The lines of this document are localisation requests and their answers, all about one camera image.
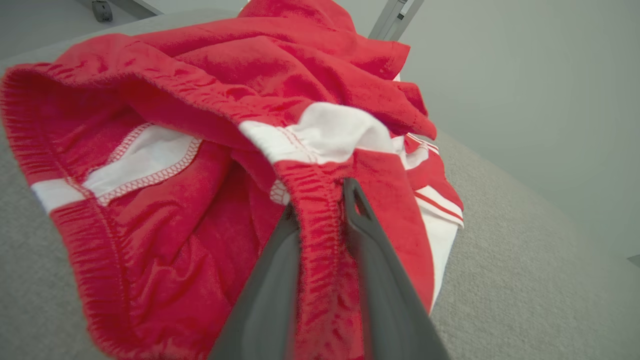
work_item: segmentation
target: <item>clothing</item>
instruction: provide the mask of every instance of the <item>clothing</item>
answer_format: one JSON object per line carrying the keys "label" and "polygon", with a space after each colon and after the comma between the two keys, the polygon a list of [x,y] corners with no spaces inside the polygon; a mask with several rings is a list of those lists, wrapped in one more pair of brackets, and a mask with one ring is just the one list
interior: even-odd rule
{"label": "clothing", "polygon": [[409,134],[436,131],[418,88],[393,81],[407,54],[357,35],[332,1],[253,0],[236,19],[105,35],[8,70],[10,145],[68,248],[96,344],[205,359],[292,201],[296,358],[361,357],[345,177],[430,309],[463,206],[438,149]]}

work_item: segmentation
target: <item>gray fabric surface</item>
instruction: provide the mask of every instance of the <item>gray fabric surface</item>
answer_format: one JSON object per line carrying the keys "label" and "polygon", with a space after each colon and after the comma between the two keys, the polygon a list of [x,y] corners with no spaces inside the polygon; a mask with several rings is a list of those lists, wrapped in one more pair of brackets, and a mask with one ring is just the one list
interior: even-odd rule
{"label": "gray fabric surface", "polygon": [[[206,22],[216,10],[163,15],[107,32]],[[7,59],[51,61],[70,40]],[[0,359],[104,359],[85,327],[67,253],[0,134]],[[640,271],[596,253],[572,223],[510,176],[440,134],[466,229],[433,319],[462,359],[640,359]]]}

